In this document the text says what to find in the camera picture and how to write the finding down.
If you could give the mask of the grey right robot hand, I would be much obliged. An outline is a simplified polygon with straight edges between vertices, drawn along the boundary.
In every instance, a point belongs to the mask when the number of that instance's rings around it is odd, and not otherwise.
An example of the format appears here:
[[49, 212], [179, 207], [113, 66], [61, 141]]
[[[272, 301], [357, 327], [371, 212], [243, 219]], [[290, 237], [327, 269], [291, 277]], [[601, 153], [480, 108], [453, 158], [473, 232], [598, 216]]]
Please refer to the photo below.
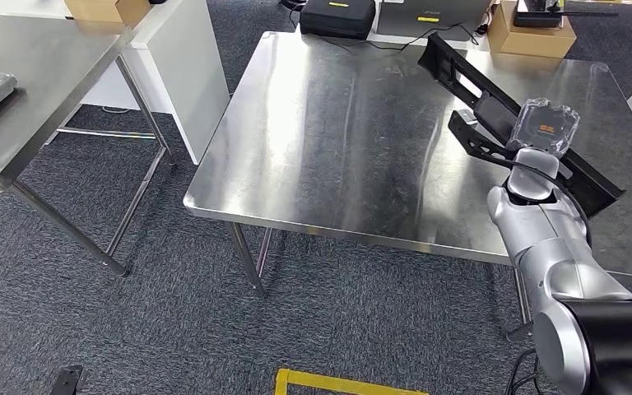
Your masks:
[[561, 158], [577, 132], [580, 115], [567, 105], [544, 97], [523, 104], [505, 147], [511, 151], [531, 147]]

